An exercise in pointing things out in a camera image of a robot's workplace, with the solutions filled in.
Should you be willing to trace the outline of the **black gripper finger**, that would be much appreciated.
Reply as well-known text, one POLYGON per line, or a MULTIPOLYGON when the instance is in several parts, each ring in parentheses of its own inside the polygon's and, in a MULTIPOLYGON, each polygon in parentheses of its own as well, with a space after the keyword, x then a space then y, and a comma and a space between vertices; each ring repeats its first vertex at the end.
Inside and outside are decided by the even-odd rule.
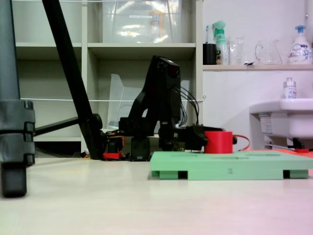
POLYGON ((198 137, 195 137, 195 138, 192 138, 190 141, 189 141, 189 149, 190 150, 201 150, 204 146, 207 145, 207 137, 204 137, 204 138, 198 138, 198 137))
POLYGON ((235 137, 232 131, 224 130, 224 141, 227 144, 236 145, 238 142, 238 139, 237 137, 235 137))

